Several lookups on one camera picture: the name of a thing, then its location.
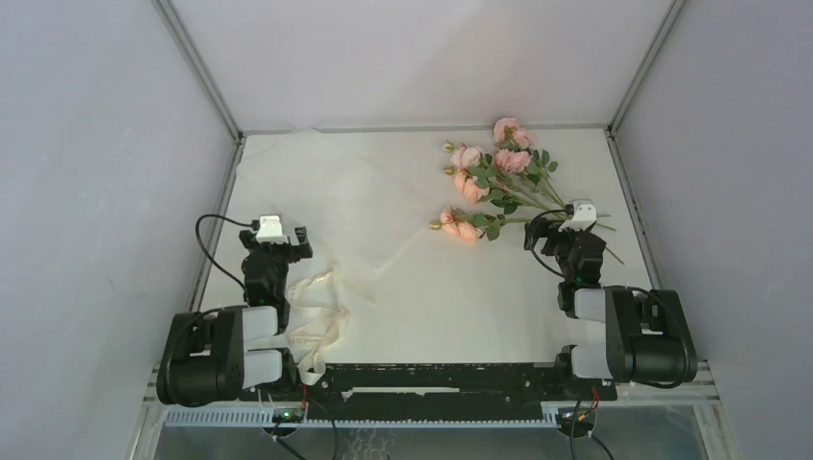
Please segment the translucent white wrapping paper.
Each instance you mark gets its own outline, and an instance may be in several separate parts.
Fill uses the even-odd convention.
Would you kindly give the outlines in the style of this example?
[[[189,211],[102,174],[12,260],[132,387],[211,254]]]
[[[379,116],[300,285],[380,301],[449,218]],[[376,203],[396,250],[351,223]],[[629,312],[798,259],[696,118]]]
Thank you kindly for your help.
[[[428,299],[416,242],[447,192],[444,159],[417,132],[254,134],[238,179],[306,226],[348,289],[395,309]]]

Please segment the pink fake rose stem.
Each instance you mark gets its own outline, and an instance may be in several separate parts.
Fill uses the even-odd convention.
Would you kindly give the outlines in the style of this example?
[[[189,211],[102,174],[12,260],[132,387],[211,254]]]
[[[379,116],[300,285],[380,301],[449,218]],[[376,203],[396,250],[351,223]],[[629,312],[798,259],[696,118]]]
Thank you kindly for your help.
[[[559,163],[551,153],[535,145],[531,132],[517,119],[505,117],[493,126],[494,150],[479,156],[469,178],[481,190],[479,202],[497,209],[484,218],[480,236],[494,241],[503,227],[520,223],[514,216],[520,209],[538,211],[555,222],[564,222],[575,212],[555,188],[553,175]]]
[[[555,161],[551,154],[545,149],[535,149],[529,147],[521,149],[514,141],[506,141],[498,145],[494,152],[487,152],[480,147],[466,144],[453,144],[446,142],[442,150],[450,156],[448,166],[470,170],[475,174],[475,167],[495,168],[497,171],[519,174],[535,174],[540,177],[547,176],[547,182],[555,190],[555,193],[563,200],[556,191],[552,176],[557,171],[559,163]]]
[[[492,242],[499,238],[507,225],[527,224],[532,218],[508,217],[502,214],[469,213],[460,208],[446,207],[429,222],[429,229],[444,232],[466,243],[482,239]]]
[[[547,176],[540,177],[525,172],[513,174],[497,171],[497,169],[475,167],[475,174],[470,170],[448,166],[444,173],[453,180],[453,185],[462,196],[471,203],[487,202],[500,208],[501,213],[496,215],[466,214],[455,209],[455,219],[461,221],[463,216],[474,227],[484,228],[485,220],[488,226],[502,227],[507,223],[519,223],[519,218],[508,218],[520,207],[529,207],[542,211],[552,211],[553,220],[565,219],[563,209],[566,203],[555,193],[552,186],[546,181]]]

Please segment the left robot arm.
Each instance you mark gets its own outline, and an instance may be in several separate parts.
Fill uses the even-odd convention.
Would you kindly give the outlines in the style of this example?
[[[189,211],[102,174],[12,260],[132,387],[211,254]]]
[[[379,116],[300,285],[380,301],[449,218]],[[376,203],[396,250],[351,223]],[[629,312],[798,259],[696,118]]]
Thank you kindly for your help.
[[[162,403],[201,407],[235,401],[256,386],[278,400],[297,392],[301,381],[289,347],[255,343],[289,325],[290,265],[313,255],[306,227],[294,233],[296,243],[262,241],[256,232],[241,231],[247,251],[241,264],[244,302],[174,316],[156,378]]]

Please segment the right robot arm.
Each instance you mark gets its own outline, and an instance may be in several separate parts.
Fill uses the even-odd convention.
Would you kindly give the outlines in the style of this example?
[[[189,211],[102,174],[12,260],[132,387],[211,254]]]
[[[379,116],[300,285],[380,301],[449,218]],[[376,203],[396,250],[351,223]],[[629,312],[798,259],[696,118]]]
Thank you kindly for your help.
[[[559,278],[560,311],[604,329],[603,342],[569,345],[559,354],[553,377],[560,395],[580,398],[593,380],[660,389],[694,380],[698,358],[676,291],[602,284],[605,241],[544,216],[525,224],[523,247]]]

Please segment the cream printed ribbon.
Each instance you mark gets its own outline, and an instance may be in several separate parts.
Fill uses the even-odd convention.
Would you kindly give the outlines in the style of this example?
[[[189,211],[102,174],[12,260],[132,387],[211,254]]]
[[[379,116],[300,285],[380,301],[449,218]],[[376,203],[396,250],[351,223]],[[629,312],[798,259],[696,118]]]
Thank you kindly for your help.
[[[326,288],[326,302],[311,302],[306,294],[314,288]],[[302,279],[288,288],[290,312],[308,319],[304,325],[285,332],[294,352],[303,355],[296,360],[296,370],[302,383],[313,386],[325,376],[327,363],[323,353],[342,339],[349,321],[349,311],[339,302],[336,276],[329,269],[312,278]]]

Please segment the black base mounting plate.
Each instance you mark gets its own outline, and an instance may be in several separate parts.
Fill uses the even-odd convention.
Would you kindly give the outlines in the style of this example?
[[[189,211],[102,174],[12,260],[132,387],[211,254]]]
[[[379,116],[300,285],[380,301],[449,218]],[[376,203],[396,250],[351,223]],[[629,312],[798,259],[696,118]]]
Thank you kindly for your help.
[[[613,384],[578,380],[551,363],[466,364],[330,364],[318,384],[292,391],[258,386],[242,402],[311,408],[330,421],[339,416],[407,416],[454,420],[493,416],[527,416],[545,404],[565,405],[581,399],[613,402]]]

